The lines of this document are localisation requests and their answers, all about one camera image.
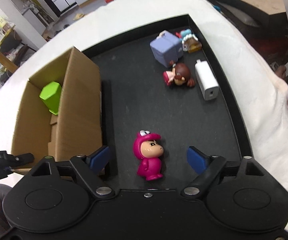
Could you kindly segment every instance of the blue gripper pad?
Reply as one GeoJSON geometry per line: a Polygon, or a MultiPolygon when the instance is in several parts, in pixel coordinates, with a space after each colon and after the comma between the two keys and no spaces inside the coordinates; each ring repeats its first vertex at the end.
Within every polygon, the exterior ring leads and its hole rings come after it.
{"type": "Polygon", "coordinates": [[[109,147],[100,148],[100,150],[97,153],[94,153],[90,158],[90,169],[95,174],[99,174],[106,164],[108,164],[111,157],[112,155],[109,147]]]}
{"type": "Polygon", "coordinates": [[[187,162],[200,175],[207,169],[209,157],[194,146],[190,146],[187,150],[187,162]]]}

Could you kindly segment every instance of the white blanket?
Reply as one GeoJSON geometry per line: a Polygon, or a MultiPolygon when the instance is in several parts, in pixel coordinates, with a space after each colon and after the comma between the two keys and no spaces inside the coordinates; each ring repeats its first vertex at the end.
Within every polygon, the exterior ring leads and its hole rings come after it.
{"type": "MultiPolygon", "coordinates": [[[[0,150],[10,152],[26,81],[46,63],[72,46],[84,50],[116,34],[182,14],[191,16],[221,64],[256,160],[288,190],[288,87],[238,30],[205,0],[116,0],[59,33],[1,88],[0,150]]],[[[13,175],[4,182],[13,185],[19,178],[13,175]]]]}

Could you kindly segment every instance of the floor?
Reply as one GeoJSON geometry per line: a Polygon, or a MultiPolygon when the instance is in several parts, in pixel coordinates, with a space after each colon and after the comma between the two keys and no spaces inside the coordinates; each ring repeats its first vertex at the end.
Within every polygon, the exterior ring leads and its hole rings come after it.
{"type": "Polygon", "coordinates": [[[49,36],[54,37],[56,31],[62,31],[64,29],[64,26],[69,24],[73,24],[76,22],[76,20],[73,20],[76,14],[83,13],[83,14],[89,14],[92,11],[95,11],[101,6],[105,6],[106,3],[104,0],[96,0],[90,4],[87,4],[83,7],[79,7],[76,5],[66,13],[64,13],[60,19],[54,24],[54,26],[49,30],[49,36]]]}

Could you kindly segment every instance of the black tray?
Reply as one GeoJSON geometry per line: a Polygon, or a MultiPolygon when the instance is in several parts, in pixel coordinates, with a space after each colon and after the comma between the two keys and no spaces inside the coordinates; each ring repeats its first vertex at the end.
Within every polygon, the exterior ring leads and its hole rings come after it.
{"type": "Polygon", "coordinates": [[[206,155],[228,160],[252,156],[243,119],[227,79],[207,41],[188,15],[145,25],[105,40],[84,51],[99,68],[102,78],[103,144],[116,159],[110,163],[107,183],[114,188],[183,188],[196,177],[186,160],[191,145],[206,155]],[[184,62],[195,77],[197,59],[208,60],[220,85],[213,101],[204,101],[199,85],[167,87],[149,43],[163,30],[190,28],[203,51],[184,53],[184,62]],[[162,136],[164,178],[146,182],[136,175],[139,160],[132,147],[137,132],[162,136]]]}

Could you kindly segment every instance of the brown hair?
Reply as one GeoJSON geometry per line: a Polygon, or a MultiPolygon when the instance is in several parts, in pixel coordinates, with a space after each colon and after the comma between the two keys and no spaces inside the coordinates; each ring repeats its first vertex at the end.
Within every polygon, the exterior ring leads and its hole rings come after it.
{"type": "Polygon", "coordinates": [[[177,63],[175,65],[175,79],[182,80],[182,77],[185,79],[185,82],[188,87],[195,86],[194,79],[191,78],[191,71],[184,63],[177,63]]]}

